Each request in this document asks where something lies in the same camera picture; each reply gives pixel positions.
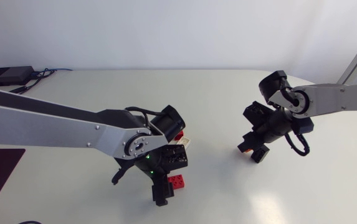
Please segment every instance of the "tabletop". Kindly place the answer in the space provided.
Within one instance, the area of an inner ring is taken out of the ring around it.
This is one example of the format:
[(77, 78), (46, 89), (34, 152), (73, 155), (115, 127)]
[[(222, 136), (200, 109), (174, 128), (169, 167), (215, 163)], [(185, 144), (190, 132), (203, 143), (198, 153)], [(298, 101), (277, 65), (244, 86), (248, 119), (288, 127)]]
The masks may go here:
[(136, 167), (113, 185), (119, 166), (96, 149), (25, 146), (0, 192), (0, 223), (357, 223), (357, 111), (314, 117), (305, 157), (285, 138), (260, 164), (238, 150), (252, 127), (242, 113), (265, 104), (258, 84), (270, 73), (58, 71), (25, 95), (89, 111), (175, 107), (191, 144), (188, 166), (170, 175), (182, 174), (185, 188), (158, 207)]

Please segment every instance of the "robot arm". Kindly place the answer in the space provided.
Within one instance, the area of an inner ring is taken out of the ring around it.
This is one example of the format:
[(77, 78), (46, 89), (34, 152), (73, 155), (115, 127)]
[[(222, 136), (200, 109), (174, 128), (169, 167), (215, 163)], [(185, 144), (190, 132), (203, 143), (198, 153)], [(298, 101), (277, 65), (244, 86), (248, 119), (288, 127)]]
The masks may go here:
[[(253, 124), (244, 142), (238, 146), (242, 152), (253, 151), (252, 158), (261, 162), (269, 149), (264, 145), (285, 136), (299, 155), (310, 152), (303, 134), (313, 131), (310, 117), (344, 110), (357, 110), (357, 85), (321, 84), (292, 88), (284, 71), (276, 71), (263, 79), (259, 88), (268, 105), (275, 111), (253, 102), (244, 116)], [(299, 150), (288, 135), (293, 131), (304, 149)]]
[[(146, 114), (156, 116), (149, 122)], [(184, 147), (168, 145), (184, 128), (170, 105), (160, 113), (135, 107), (94, 113), (0, 91), (0, 144), (98, 149), (121, 166), (114, 184), (134, 165), (148, 175), (159, 206), (174, 196), (167, 174), (188, 165)]]

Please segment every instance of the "aluminum arm segment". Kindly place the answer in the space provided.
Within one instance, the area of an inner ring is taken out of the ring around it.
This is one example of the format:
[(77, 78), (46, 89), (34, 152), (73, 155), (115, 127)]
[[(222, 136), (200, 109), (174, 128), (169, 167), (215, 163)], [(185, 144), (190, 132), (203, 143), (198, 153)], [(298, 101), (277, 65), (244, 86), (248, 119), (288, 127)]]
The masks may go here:
[(296, 118), (309, 118), (339, 111), (357, 111), (357, 85), (319, 84), (297, 86), (289, 95), (298, 100), (297, 106), (287, 101), (280, 91), (269, 101), (290, 110)]
[(130, 160), (168, 143), (126, 110), (84, 111), (0, 91), (0, 144), (92, 147)]

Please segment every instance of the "red lego brick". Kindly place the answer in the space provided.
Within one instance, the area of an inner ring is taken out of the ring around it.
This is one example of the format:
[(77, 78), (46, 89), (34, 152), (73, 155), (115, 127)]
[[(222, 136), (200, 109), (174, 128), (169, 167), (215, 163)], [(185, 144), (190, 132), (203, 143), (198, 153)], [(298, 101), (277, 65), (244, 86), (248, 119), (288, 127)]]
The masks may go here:
[(180, 140), (184, 136), (184, 131), (180, 131), (177, 136), (174, 138), (175, 141)]
[(181, 174), (167, 178), (168, 182), (173, 183), (173, 189), (180, 189), (185, 186), (183, 176)]

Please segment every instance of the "black cable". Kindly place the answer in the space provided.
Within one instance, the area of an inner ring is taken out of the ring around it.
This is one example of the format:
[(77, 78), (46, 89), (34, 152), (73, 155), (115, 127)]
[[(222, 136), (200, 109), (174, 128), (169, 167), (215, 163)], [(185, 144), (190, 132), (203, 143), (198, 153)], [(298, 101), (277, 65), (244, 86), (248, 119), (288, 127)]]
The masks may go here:
[(297, 152), (297, 154), (301, 155), (301, 156), (306, 156), (308, 153), (310, 153), (310, 146), (308, 146), (307, 141), (305, 140), (305, 138), (303, 137), (302, 134), (297, 134), (296, 135), (298, 140), (303, 144), (304, 146), (304, 152), (302, 152), (301, 150), (299, 150), (294, 143), (292, 142), (292, 140), (290, 139), (289, 133), (285, 134), (285, 138), (286, 141), (289, 143), (290, 147)]
[[(33, 86), (37, 85), (37, 84), (44, 78), (44, 75), (45, 75), (46, 72), (49, 72), (49, 71), (43, 71), (43, 72), (42, 72), (42, 75), (36, 80), (36, 82), (33, 83), (33, 85), (27, 86), (26, 90), (24, 90), (24, 91), (22, 91), (22, 92), (20, 92), (20, 93), (18, 93), (18, 94), (21, 95), (21, 94), (23, 94), (23, 93), (29, 91), (31, 88), (33, 88)], [(50, 71), (50, 73), (47, 75), (47, 77), (50, 76), (50, 75), (52, 75), (54, 72), (55, 72), (55, 71)]]
[(164, 112), (150, 111), (150, 110), (142, 109), (142, 108), (139, 108), (139, 107), (136, 107), (136, 106), (129, 106), (129, 107), (125, 108), (124, 110), (141, 112), (143, 114), (143, 116), (145, 117), (145, 125), (146, 125), (146, 127), (149, 127), (149, 119), (148, 119), (147, 114), (155, 115), (155, 116), (165, 115)]
[(32, 77), (33, 80), (36, 80), (31, 86), (21, 86), (19, 88), (16, 88), (14, 90), (11, 90), (9, 92), (11, 93), (17, 93), (17, 94), (23, 94), (27, 91), (29, 91), (33, 86), (37, 85), (43, 78), (47, 78), (50, 75), (52, 75), (53, 73), (55, 73), (57, 70), (56, 69), (48, 69), (45, 68), (43, 71), (41, 72), (33, 72), (32, 76), (34, 76), (35, 78)]
[(142, 108), (139, 108), (139, 107), (136, 107), (136, 106), (129, 106), (129, 107), (125, 108), (124, 110), (138, 111), (138, 112), (142, 112), (142, 113), (146, 113), (146, 114), (150, 114), (150, 115), (155, 115), (155, 116), (165, 115), (164, 112), (150, 111), (150, 110), (142, 109)]
[(287, 87), (287, 86), (285, 85), (285, 79), (282, 78), (282, 79), (281, 79), (281, 83), (280, 83), (280, 92), (282, 93), (282, 96), (283, 96), (287, 101), (289, 101), (292, 105), (298, 106), (299, 101), (296, 100), (296, 99), (293, 99), (293, 98), (289, 95), (289, 93), (286, 91), (287, 88), (288, 88), (289, 90), (292, 89), (292, 88)]
[(41, 223), (39, 223), (37, 221), (25, 221), (25, 222), (21, 222), (19, 224), (41, 224)]

